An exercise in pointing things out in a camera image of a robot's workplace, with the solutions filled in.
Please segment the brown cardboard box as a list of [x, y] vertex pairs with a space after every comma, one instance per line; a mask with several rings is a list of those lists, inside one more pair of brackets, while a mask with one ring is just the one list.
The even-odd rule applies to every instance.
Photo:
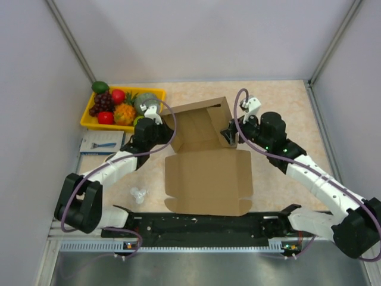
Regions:
[[165, 158], [166, 207], [178, 214], [242, 216], [252, 207], [251, 153], [220, 133], [232, 114], [225, 97], [163, 110], [176, 131]]

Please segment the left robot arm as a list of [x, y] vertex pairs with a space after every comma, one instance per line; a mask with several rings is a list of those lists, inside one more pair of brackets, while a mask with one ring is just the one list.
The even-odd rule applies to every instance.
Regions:
[[129, 141], [109, 160], [82, 175], [69, 174], [63, 183], [54, 218], [61, 222], [63, 232], [81, 231], [90, 234], [97, 228], [114, 228], [129, 236], [135, 222], [123, 207], [103, 205], [103, 193], [127, 174], [138, 170], [150, 154], [166, 148], [176, 136], [177, 127], [170, 128], [143, 118], [135, 126]]

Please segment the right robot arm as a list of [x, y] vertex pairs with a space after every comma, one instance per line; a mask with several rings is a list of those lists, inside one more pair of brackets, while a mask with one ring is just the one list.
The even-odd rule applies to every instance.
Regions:
[[320, 168], [307, 152], [291, 141], [280, 114], [266, 112], [232, 119], [221, 135], [229, 145], [247, 143], [270, 164], [306, 187], [328, 207], [320, 213], [291, 205], [278, 220], [279, 231], [286, 236], [296, 231], [309, 232], [334, 242], [352, 259], [359, 259], [380, 241], [380, 200], [366, 200], [344, 187]]

